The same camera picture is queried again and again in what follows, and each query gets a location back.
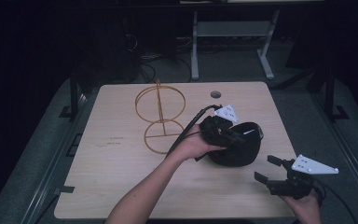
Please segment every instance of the dark floor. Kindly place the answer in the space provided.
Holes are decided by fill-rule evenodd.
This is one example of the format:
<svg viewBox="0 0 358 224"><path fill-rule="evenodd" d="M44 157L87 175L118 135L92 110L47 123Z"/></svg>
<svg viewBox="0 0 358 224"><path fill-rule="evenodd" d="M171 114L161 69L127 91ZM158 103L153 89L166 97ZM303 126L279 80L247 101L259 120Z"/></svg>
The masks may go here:
<svg viewBox="0 0 358 224"><path fill-rule="evenodd" d="M264 81L270 87L275 86L301 72L299 69L285 67L291 47L290 42L273 42L270 46L268 59L276 76L273 80L267 80L263 74L255 52L257 43L241 46L240 49L231 48L213 54L200 54L198 82ZM178 57L189 63L189 53L180 54ZM161 59L148 65L156 70L156 78L162 83L187 82L190 76L183 61ZM151 70L147 69L149 67L144 67L149 76L152 76ZM309 79L310 77L305 77L285 90L271 91L272 97L296 154L301 153L339 168L339 175L321 175L318 178L342 197L358 221L358 106L351 92L337 80L335 105L341 105L348 113L349 119L330 122L321 107L324 90L317 94L309 93L306 90ZM133 81L144 82L142 75ZM66 151L76 134L83 132L97 94L98 89L94 89L82 98L79 114L73 122L69 122L68 118L59 118L62 109L70 104L69 81L62 83L1 192L0 223L35 223L39 217L38 223L103 223L103 220L58 220L53 216L56 203L53 201L53 192L62 187L73 160L73 157L65 157ZM344 203L330 190L324 200L322 216L323 223L353 223ZM291 223L293 220L288 217L252 221L259 224L278 224ZM169 222L150 220L150 223ZM207 222L247 223L245 220ZM204 222L193 220L191 223Z"/></svg>

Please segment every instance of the table top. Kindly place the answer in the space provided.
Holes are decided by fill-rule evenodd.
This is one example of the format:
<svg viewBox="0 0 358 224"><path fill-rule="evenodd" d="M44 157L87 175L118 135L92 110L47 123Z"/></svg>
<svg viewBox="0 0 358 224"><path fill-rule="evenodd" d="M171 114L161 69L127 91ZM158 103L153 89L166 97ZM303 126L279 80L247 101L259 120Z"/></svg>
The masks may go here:
<svg viewBox="0 0 358 224"><path fill-rule="evenodd" d="M284 180L286 172L267 162L267 155L294 159L296 154L281 117L263 82L161 84L179 90L186 98L183 113L175 120L185 127L208 105L233 105L239 123L260 125L264 139L256 160L247 166L228 168L208 157L185 161L163 192L151 218L241 218L290 217L292 212L266 186L254 180L254 171L271 180ZM145 178L165 155L147 148L144 134L149 122L135 110L135 99L153 84L107 85L101 87L80 141L65 186L55 209L57 218L106 218L118 200ZM221 97L211 97L219 91ZM163 117L171 119L183 107L182 96L171 89L159 91ZM145 94L138 112L159 120L156 92ZM162 132L160 124L148 133ZM180 132L178 125L166 125L166 132ZM151 139L154 149L168 151L177 136Z"/></svg>

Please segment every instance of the hand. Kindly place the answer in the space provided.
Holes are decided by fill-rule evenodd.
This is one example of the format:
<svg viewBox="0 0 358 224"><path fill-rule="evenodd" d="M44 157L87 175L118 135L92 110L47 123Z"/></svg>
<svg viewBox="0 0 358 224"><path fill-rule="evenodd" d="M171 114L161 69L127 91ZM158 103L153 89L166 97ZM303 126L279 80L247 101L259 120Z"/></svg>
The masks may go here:
<svg viewBox="0 0 358 224"><path fill-rule="evenodd" d="M318 194L314 189L310 192L310 195L298 200L287 196L280 196L280 198L289 205L302 224L322 223Z"/></svg>
<svg viewBox="0 0 358 224"><path fill-rule="evenodd" d="M223 149L206 143L200 134L200 126L194 125L186 134L185 139L176 147L170 156L177 157L181 161L203 156L205 153Z"/></svg>

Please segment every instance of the metal stand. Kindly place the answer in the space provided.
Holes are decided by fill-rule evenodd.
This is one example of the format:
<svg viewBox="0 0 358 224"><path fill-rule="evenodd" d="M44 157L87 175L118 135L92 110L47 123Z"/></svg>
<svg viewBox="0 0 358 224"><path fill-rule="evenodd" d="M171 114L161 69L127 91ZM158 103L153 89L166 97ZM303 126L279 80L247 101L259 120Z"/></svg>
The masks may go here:
<svg viewBox="0 0 358 224"><path fill-rule="evenodd" d="M275 30L280 10L275 10L270 21L198 21L197 11L193 21L193 51L191 52L191 77L200 78L197 58L198 36L265 36L266 42L262 49L257 50L263 70L268 79L274 75L267 60L269 43Z"/></svg>

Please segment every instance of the black cable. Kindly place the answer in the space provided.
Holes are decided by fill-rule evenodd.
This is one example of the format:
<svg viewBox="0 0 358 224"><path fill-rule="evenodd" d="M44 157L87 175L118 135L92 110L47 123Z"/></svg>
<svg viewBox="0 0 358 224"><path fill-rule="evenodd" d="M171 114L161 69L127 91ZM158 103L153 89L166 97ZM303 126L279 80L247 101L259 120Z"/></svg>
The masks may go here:
<svg viewBox="0 0 358 224"><path fill-rule="evenodd" d="M107 64L102 62L94 54L92 54L87 49L85 49L83 46L81 46L79 43L77 43L77 41L75 41L70 35L68 35L68 37L76 46L78 46L81 50L83 50L86 53L86 55L90 56L91 59L93 59L95 62L100 64L103 68L105 68L108 73L113 74L113 75L115 74L115 72L112 69L110 69L110 67Z"/></svg>
<svg viewBox="0 0 358 224"><path fill-rule="evenodd" d="M205 46L205 47L207 49L211 49L211 51L203 50L202 47L203 47L203 45L205 45L205 43L200 42L198 53L199 54L216 54L216 53L223 51L223 46L221 44L220 38L216 38L216 40L217 41L205 41L206 44L209 43L209 46ZM217 49L213 50L214 49L213 44L215 44L217 46Z"/></svg>
<svg viewBox="0 0 358 224"><path fill-rule="evenodd" d="M46 208L43 210L43 212L39 215L39 217L37 218L36 222L34 224L39 223L40 219L42 219L42 217L46 214L46 212L48 211L48 209L51 207L51 205L58 199L59 195L55 195L54 198L51 200L51 202L48 204L48 206L46 206Z"/></svg>
<svg viewBox="0 0 358 224"><path fill-rule="evenodd" d="M347 209L347 211L349 212L351 219L353 220L353 223L357 224L357 220L356 217L354 216L352 210L350 209L350 207L345 203L345 201L341 198L341 196L339 196L332 188L330 188L328 185L326 185L324 182L322 182L320 179L314 178L320 185L326 187L327 189L329 189L334 195L336 195L336 197L342 202L342 204L345 206L345 208Z"/></svg>
<svg viewBox="0 0 358 224"><path fill-rule="evenodd" d="M146 66L146 67L150 68L153 71L153 76L149 77L149 75L142 68L142 66ZM139 70L140 70L141 74L143 75L143 77L145 79L145 83L149 83L149 82L153 81L155 79L155 77L156 77L156 69L153 66L149 65L149 64L140 63L139 64Z"/></svg>
<svg viewBox="0 0 358 224"><path fill-rule="evenodd" d="M188 53L191 51L191 49L193 48L193 40L192 37L184 37L183 39L186 39L187 41L185 42L185 44L179 43L179 41L182 41L182 39L178 39L176 43L177 49L176 49L176 53L178 54L183 54L183 53Z"/></svg>
<svg viewBox="0 0 358 224"><path fill-rule="evenodd" d="M191 135L194 135L194 134L197 134L197 133L203 133L203 132L206 132L206 130L198 131L198 132L195 132L195 133L190 133L190 134L186 135L185 138L188 138Z"/></svg>
<svg viewBox="0 0 358 224"><path fill-rule="evenodd" d="M178 138L175 140L175 142L172 144L170 150L168 150L167 155L165 156L165 158L167 158L175 149L176 147L186 138L186 134L188 133L188 131L190 131L190 129L196 124L196 122L202 117L203 114L205 114L205 112L211 108L213 108L214 110L221 108L222 106L218 106L218 105L208 105L207 107L201 109L201 111L196 115L196 117L194 117L185 127L185 129L181 132L181 134L179 134Z"/></svg>
<svg viewBox="0 0 358 224"><path fill-rule="evenodd" d="M316 191L319 190L318 194L319 194L319 196L322 196L322 198L321 198L321 202L322 202L322 201L324 201L324 199L325 199L326 196L327 196L326 188L325 188L325 186L322 185L321 183L318 182L318 184L322 187L322 191L320 191L320 189L317 188L317 187L314 187L314 188L315 188Z"/></svg>
<svg viewBox="0 0 358 224"><path fill-rule="evenodd" d="M192 76L191 76L191 67L190 67L190 65L185 61L185 60L183 60L183 59L180 59L180 58L176 58L176 60L177 61L179 61L179 62L182 62L182 63L184 63L185 65L186 65L186 67L187 67L187 69L188 69L188 72L189 72L189 74L190 74L190 76L189 76L189 78L188 78L188 81L187 82L190 82L191 81L191 78L192 78Z"/></svg>

